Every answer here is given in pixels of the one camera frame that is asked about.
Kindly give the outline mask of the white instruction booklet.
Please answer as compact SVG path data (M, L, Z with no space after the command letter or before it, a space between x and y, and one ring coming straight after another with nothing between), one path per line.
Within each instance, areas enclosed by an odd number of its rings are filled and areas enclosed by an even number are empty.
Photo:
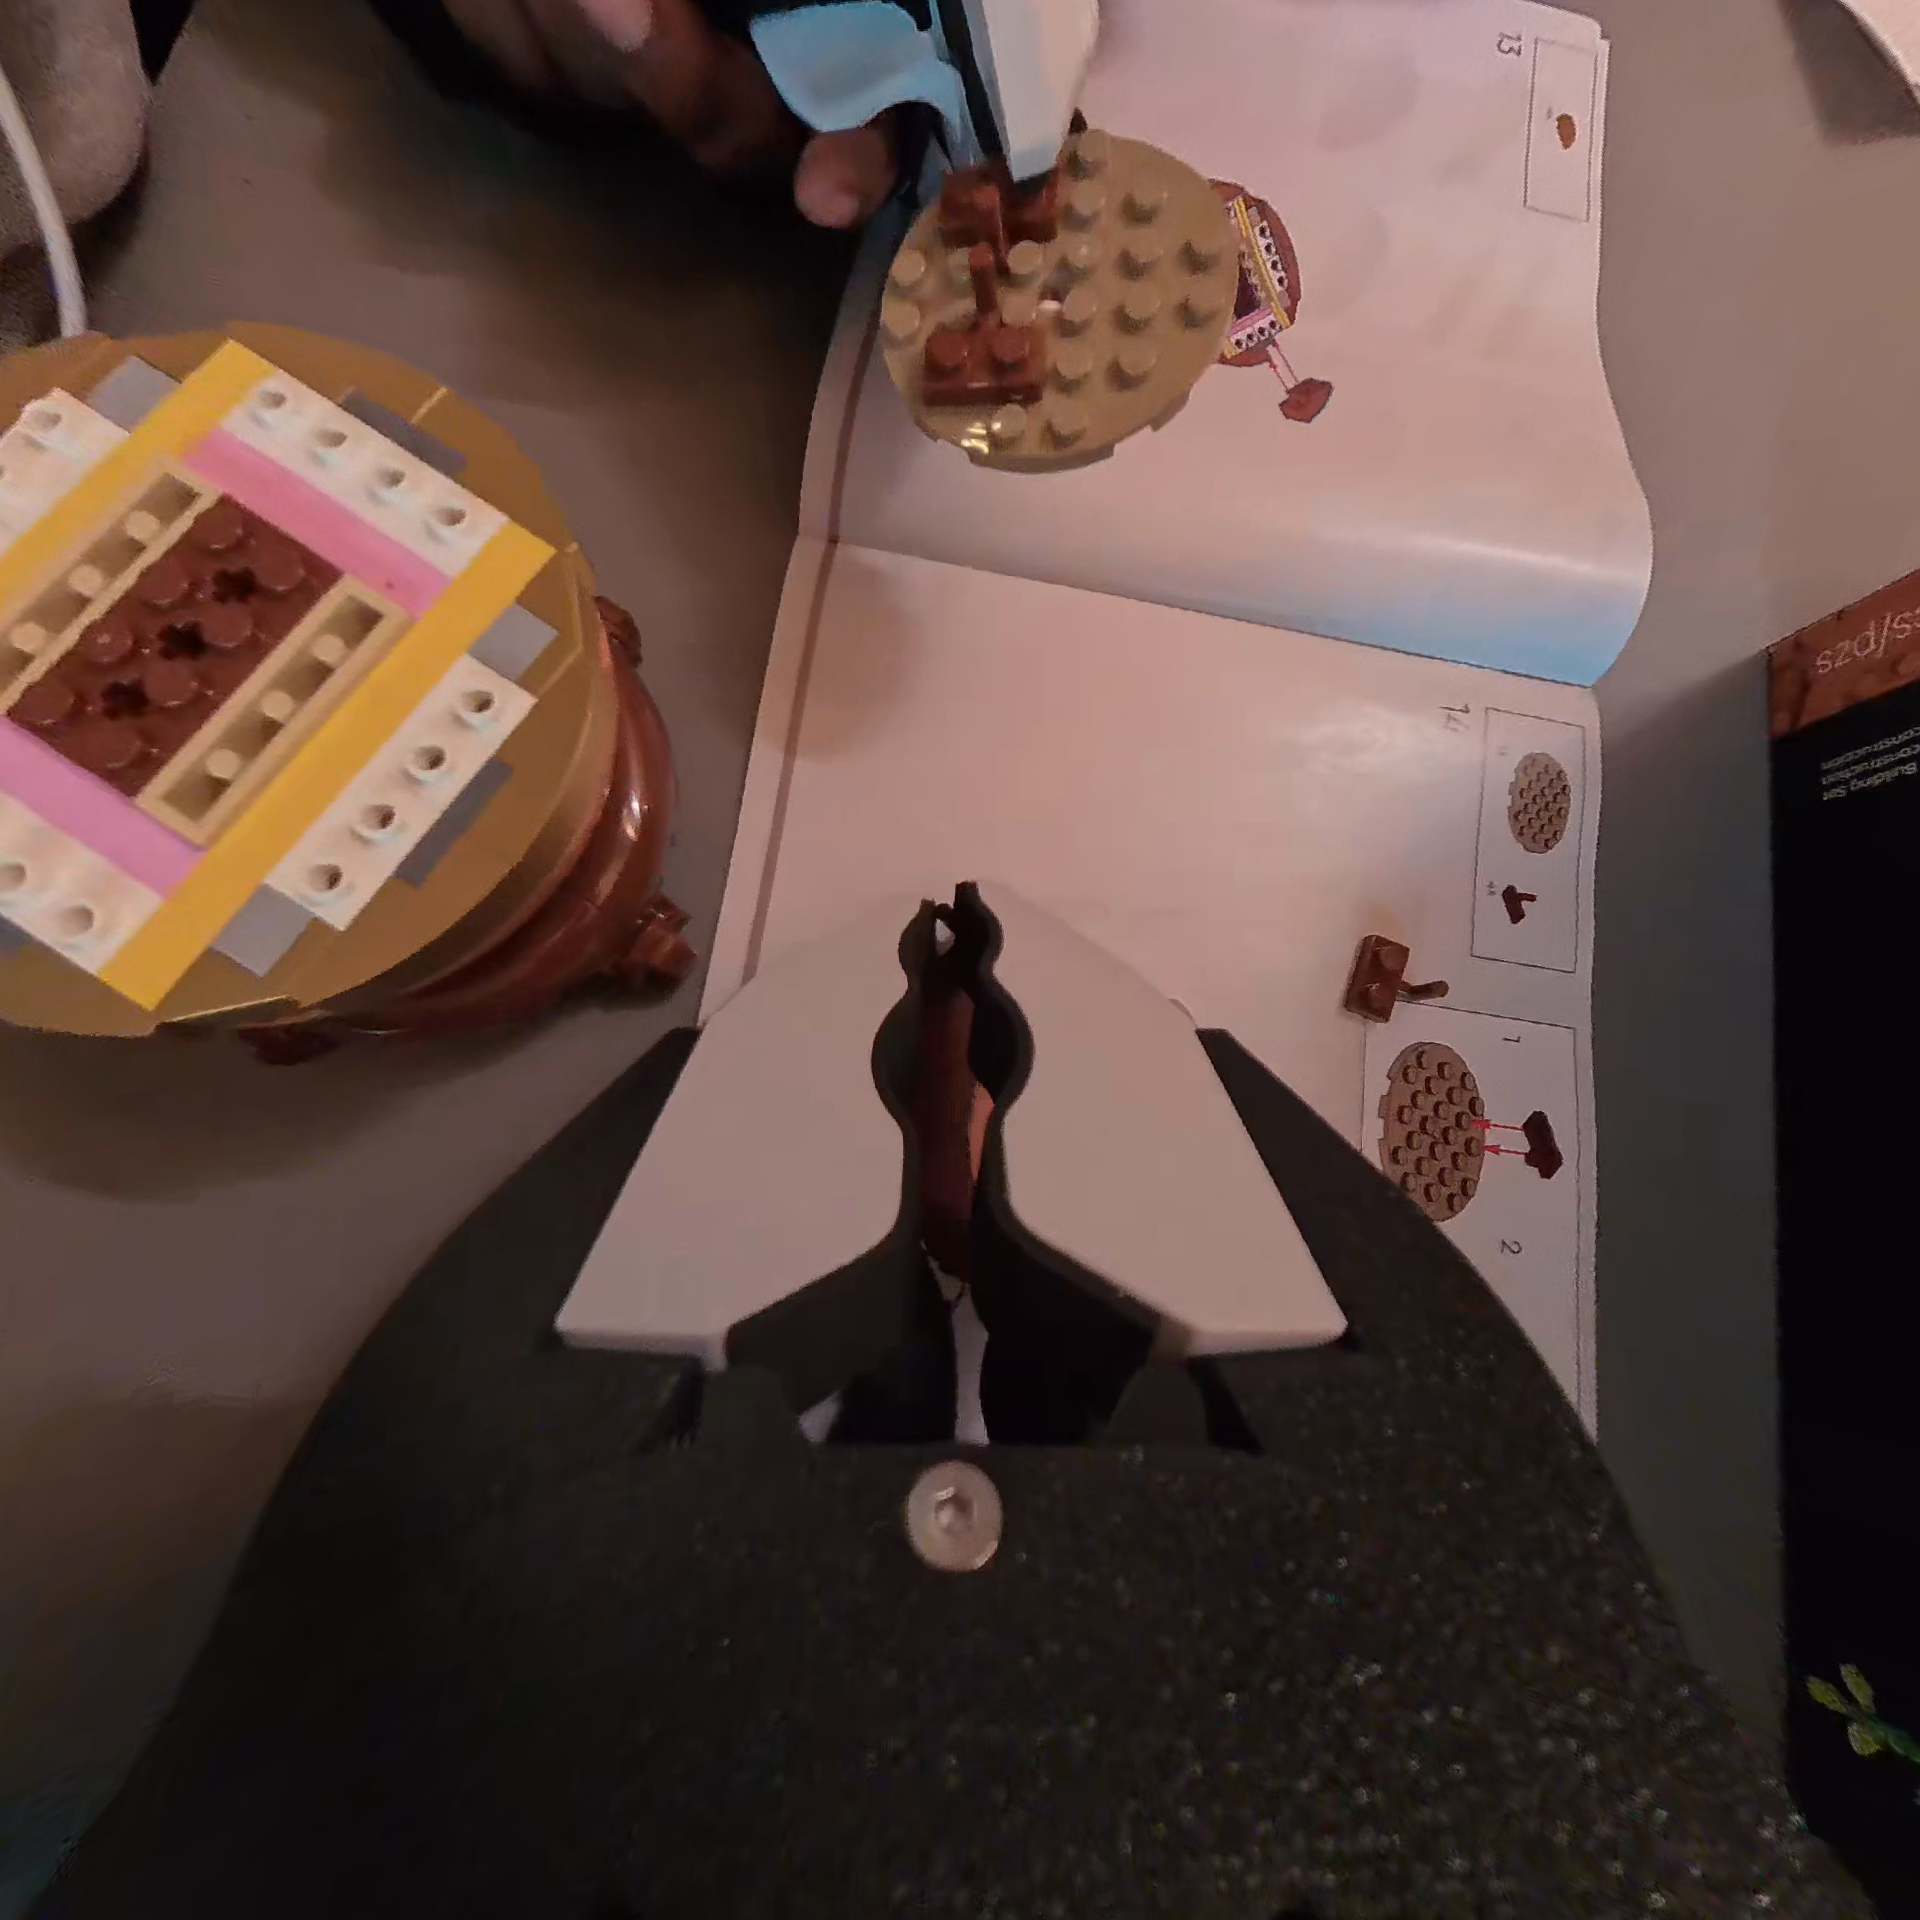
M1652 582L1603 363L1608 40L1550 4L1104 4L1082 111L1215 183L1224 360L1059 476L925 437L878 218L814 413L702 1015L884 895L1007 880L1371 1160L1437 1043L1428 1211L1599 1427L1591 688ZM1341 1009L1363 937L1449 996Z

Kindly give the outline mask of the black flower print box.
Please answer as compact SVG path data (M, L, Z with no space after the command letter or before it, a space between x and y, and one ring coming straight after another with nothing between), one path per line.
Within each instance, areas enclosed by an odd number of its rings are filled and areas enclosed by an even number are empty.
M1919 573L1766 658L1789 1764L1917 1849Z

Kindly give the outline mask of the small brown brick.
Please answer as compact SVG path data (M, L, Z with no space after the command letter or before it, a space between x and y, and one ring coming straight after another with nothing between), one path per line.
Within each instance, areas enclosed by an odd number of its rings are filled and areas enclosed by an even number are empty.
M1449 996L1445 978L1415 981L1411 951L1388 937L1363 937L1341 997L1341 1009L1367 1024L1388 1024L1401 1007L1422 1007Z
M1003 268L1012 246L1052 245L1062 230L1062 170L1017 180L1001 163L949 172L937 209L942 245L972 252L984 245Z
M1038 405L1050 372L1050 333L1041 321L974 314L940 322L922 348L920 399L925 409Z
M912 1119L922 1146L924 1242L954 1285L972 1285L972 1221L994 1097L972 1066L976 1007L956 948L925 974Z

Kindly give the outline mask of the brick pot model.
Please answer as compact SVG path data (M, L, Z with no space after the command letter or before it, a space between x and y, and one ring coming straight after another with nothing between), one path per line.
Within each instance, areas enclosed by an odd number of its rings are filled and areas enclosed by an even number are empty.
M266 1060L695 965L632 615L443 382L312 332L4 354L4 1030Z

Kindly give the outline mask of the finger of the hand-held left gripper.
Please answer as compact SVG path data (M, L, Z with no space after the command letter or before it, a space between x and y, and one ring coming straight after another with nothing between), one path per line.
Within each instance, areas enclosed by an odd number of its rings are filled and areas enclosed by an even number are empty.
M987 161L1015 183L1050 174L1082 106L1099 3L957 3L956 62Z

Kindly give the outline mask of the tan round plate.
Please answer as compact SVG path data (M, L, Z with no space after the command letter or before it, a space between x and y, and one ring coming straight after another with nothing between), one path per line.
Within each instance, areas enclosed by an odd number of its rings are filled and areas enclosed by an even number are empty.
M925 437L999 472L1096 466L1176 416L1216 363L1237 302L1239 243L1212 183L1165 151L1099 127L1063 145L1062 230L1007 266L957 252L937 206L908 227L881 286L876 343ZM922 348L974 314L1041 321L1050 372L1038 405L925 409Z

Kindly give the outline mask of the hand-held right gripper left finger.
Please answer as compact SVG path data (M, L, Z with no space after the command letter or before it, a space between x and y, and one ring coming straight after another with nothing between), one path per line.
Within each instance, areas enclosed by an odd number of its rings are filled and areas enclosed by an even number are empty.
M901 1218L905 1139L874 1045L925 910L884 895L762 964L699 1030L562 1305L574 1348L731 1358Z

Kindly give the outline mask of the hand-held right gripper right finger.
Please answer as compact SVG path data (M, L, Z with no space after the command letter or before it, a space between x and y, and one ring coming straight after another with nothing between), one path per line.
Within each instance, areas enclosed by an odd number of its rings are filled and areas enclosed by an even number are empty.
M972 1290L989 1338L1070 1366L1309 1349L1345 1335L1189 1013L1130 962L967 880L991 1090Z

